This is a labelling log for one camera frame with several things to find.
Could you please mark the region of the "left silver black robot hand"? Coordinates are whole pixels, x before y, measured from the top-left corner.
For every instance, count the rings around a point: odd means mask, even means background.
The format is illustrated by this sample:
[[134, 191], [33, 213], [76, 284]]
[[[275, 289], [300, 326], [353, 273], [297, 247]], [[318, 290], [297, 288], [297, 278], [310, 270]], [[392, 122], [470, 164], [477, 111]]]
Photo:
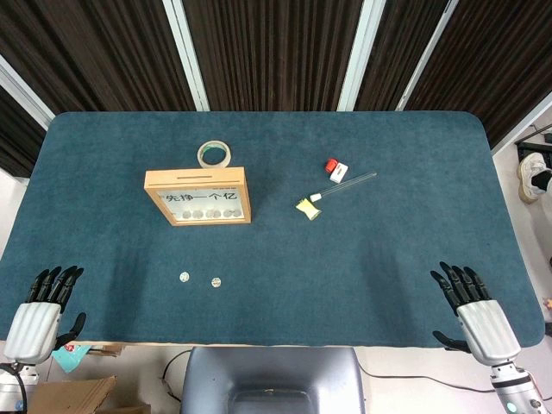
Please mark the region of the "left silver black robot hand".
[[83, 272], [77, 266], [55, 267], [36, 276], [9, 329], [4, 356], [10, 362], [27, 366], [41, 364], [52, 352], [78, 338], [85, 326], [84, 312], [78, 314], [65, 334], [59, 328], [73, 287]]

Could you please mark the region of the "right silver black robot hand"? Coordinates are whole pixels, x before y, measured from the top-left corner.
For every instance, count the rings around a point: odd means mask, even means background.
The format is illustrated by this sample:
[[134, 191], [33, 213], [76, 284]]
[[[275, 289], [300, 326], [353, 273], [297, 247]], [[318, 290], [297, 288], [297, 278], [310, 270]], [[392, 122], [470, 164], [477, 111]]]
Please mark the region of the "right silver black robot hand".
[[455, 340], [441, 331], [432, 335], [447, 349], [471, 354], [480, 364], [497, 367], [512, 363], [521, 353], [518, 339], [499, 302], [470, 267], [440, 263], [442, 272], [431, 277], [442, 290], [464, 338]]

